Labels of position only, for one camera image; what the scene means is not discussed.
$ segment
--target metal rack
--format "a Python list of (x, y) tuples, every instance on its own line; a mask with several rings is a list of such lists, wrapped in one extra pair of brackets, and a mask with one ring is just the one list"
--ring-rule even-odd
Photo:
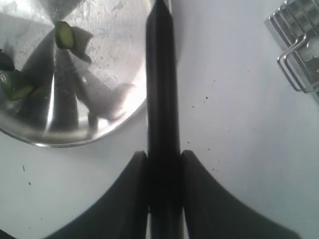
[(284, 50), (277, 62), (292, 87), (306, 94), (318, 92), (319, 1), (287, 0), (266, 25)]

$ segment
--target stainless steel bowl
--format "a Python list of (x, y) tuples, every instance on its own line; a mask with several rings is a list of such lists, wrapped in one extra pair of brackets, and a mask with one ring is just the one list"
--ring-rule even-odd
[[(95, 141), (145, 101), (145, 22), (152, 0), (0, 0), (0, 48), (37, 87), (8, 101), (0, 129), (38, 146)], [(76, 50), (58, 49), (54, 23), (68, 22)]]

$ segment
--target white countertop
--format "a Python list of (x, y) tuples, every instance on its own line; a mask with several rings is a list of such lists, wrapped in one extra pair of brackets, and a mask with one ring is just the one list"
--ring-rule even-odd
[[(239, 200), (313, 239), (319, 237), (319, 105), (295, 92), (277, 66), (281, 50), (264, 20), (281, 3), (173, 0), (181, 145)], [(0, 228), (40, 239), (83, 213), (134, 151), (146, 150), (146, 125), (143, 110), (103, 140), (71, 149), (38, 148), (0, 134)]]

